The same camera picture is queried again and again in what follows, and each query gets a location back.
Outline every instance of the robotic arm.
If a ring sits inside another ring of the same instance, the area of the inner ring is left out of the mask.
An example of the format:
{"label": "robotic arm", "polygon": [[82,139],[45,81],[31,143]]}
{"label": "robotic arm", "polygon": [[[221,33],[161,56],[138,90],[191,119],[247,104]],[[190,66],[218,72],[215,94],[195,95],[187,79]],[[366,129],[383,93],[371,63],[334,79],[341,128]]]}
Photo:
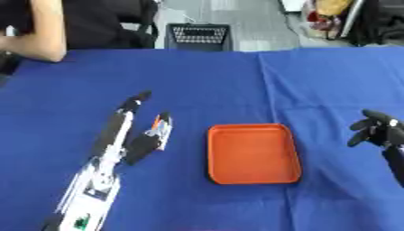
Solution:
{"label": "robotic arm", "polygon": [[390,166],[394,177],[404,188],[404,124],[381,112],[363,110],[367,118],[351,125],[351,130],[358,131],[348,142],[348,146],[367,141],[383,147],[384,159]]}
{"label": "robotic arm", "polygon": [[92,157],[70,183],[54,215],[42,231],[99,231],[121,187],[115,166],[122,160],[133,165],[155,150],[163,150],[170,137],[172,121],[168,113],[157,116],[151,130],[130,143],[133,117],[149,96],[143,92],[130,97],[112,115],[96,140]]}

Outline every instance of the person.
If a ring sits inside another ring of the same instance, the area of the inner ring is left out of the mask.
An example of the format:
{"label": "person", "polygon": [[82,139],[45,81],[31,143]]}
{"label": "person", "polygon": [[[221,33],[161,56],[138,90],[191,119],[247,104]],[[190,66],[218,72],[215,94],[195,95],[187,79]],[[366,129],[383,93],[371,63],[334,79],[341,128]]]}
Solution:
{"label": "person", "polygon": [[60,61],[69,49],[151,48],[154,38],[126,31],[103,0],[0,0],[0,51]]}
{"label": "person", "polygon": [[61,0],[30,0],[30,4],[35,29],[15,37],[5,36],[5,31],[1,31],[0,51],[10,51],[37,60],[62,60],[67,43]]}

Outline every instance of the blue table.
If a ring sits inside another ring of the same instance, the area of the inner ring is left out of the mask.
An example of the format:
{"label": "blue table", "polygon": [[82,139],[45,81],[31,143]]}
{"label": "blue table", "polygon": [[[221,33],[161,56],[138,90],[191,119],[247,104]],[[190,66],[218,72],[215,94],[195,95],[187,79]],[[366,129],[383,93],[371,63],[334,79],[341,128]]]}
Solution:
{"label": "blue table", "polygon": [[[404,118],[402,57],[401,48],[73,51],[60,64],[26,61],[0,88],[0,229],[39,230],[113,109],[150,89],[134,131],[165,110],[175,128],[165,152],[122,168],[106,230],[403,230],[404,189],[381,150],[346,147],[363,108]],[[209,126],[274,122],[294,134],[299,183],[208,179]]]}

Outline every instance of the white floor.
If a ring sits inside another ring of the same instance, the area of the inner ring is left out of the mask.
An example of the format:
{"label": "white floor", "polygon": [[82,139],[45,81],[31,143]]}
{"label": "white floor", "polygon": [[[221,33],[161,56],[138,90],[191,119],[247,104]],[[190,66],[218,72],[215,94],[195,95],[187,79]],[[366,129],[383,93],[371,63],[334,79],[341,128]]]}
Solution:
{"label": "white floor", "polygon": [[297,47],[346,46],[308,38],[298,15],[285,15],[278,0],[164,0],[156,23],[156,48],[164,48],[167,23],[228,23],[236,51],[278,51]]}

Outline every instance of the wire basket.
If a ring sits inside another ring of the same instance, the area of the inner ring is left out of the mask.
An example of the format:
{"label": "wire basket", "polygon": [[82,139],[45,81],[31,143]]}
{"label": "wire basket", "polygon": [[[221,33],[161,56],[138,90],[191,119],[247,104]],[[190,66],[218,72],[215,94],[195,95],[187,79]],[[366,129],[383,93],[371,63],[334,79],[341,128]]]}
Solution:
{"label": "wire basket", "polygon": [[166,49],[197,51],[232,51],[233,41],[227,24],[170,23],[167,25]]}

